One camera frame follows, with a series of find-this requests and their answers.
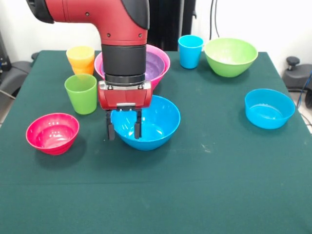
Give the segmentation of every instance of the pink bowl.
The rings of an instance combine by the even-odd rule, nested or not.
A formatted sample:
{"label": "pink bowl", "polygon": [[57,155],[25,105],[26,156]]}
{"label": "pink bowl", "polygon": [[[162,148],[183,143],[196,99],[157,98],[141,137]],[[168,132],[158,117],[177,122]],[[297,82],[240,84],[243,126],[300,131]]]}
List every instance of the pink bowl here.
{"label": "pink bowl", "polygon": [[[147,52],[151,52],[155,55],[158,55],[159,57],[162,58],[162,60],[165,63],[165,70],[164,72],[159,75],[158,77],[154,78],[151,80],[152,82],[152,89],[154,90],[156,88],[156,86],[159,84],[159,82],[161,81],[161,79],[164,77],[164,75],[168,72],[169,68],[170,68],[170,58],[169,56],[162,51],[161,49],[152,46],[152,45],[147,45],[146,46],[146,51]],[[99,53],[99,55],[96,57],[95,61],[94,61],[94,68],[96,70],[96,72],[103,78],[105,79],[104,74],[101,72],[101,66],[103,64],[103,57],[102,57],[102,53]]]}
{"label": "pink bowl", "polygon": [[49,155],[61,155],[74,143],[79,132],[79,122],[71,115],[53,113],[32,122],[26,139],[35,149]]}

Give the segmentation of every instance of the blue bowl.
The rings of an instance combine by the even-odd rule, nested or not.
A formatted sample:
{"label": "blue bowl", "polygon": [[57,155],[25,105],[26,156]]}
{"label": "blue bowl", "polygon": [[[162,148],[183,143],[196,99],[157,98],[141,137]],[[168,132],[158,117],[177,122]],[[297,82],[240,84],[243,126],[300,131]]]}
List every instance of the blue bowl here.
{"label": "blue bowl", "polygon": [[166,143],[177,130],[181,116],[178,108],[169,100],[153,95],[150,107],[142,110],[142,137],[135,139],[134,111],[112,111],[115,131],[131,147],[138,150],[154,150]]}
{"label": "blue bowl", "polygon": [[282,127],[295,112],[295,104],[285,94],[272,89],[256,89],[245,97],[247,119],[264,129]]}

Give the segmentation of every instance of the yellow cup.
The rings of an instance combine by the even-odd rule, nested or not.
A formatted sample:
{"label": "yellow cup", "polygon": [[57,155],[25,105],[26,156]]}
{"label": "yellow cup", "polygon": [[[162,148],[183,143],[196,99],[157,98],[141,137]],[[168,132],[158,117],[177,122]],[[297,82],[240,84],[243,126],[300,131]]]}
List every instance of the yellow cup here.
{"label": "yellow cup", "polygon": [[90,74],[94,72],[94,48],[90,46],[75,46],[66,51],[73,72],[77,74]]}

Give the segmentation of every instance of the plastic bowl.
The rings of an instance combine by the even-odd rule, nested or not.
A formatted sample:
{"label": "plastic bowl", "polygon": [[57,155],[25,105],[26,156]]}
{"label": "plastic bowl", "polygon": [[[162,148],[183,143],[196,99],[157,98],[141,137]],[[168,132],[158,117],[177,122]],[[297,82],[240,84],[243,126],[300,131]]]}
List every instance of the plastic bowl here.
{"label": "plastic bowl", "polygon": [[[154,55],[157,55],[165,63],[165,70],[159,76],[151,79],[152,89],[154,90],[161,81],[161,79],[168,72],[170,68],[170,59],[169,56],[164,51],[152,45],[146,45],[146,52],[150,52],[153,53]],[[105,75],[102,73],[102,64],[103,64],[102,53],[99,53],[94,61],[94,68],[96,72],[105,80]]]}
{"label": "plastic bowl", "polygon": [[112,123],[121,139],[138,150],[154,150],[165,144],[179,127],[181,116],[169,100],[153,95],[150,107],[142,110],[142,137],[134,138],[134,111],[113,111]]}
{"label": "plastic bowl", "polygon": [[237,77],[258,57],[254,46],[234,38],[211,40],[205,45],[204,51],[212,70],[222,77]]}
{"label": "plastic bowl", "polygon": [[74,143],[79,132],[79,122],[71,115],[53,113],[32,122],[26,139],[35,149],[49,155],[61,155]]}
{"label": "plastic bowl", "polygon": [[272,89],[256,89],[245,97],[247,119],[264,129],[282,127],[295,112],[295,104],[285,94]]}

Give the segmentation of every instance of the green cup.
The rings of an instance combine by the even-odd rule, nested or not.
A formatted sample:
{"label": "green cup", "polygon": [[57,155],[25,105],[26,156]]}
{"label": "green cup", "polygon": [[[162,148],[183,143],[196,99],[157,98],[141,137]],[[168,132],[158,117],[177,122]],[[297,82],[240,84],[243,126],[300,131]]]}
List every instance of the green cup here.
{"label": "green cup", "polygon": [[65,88],[74,110],[81,115],[92,113],[97,108],[97,79],[89,74],[79,74],[65,81]]}

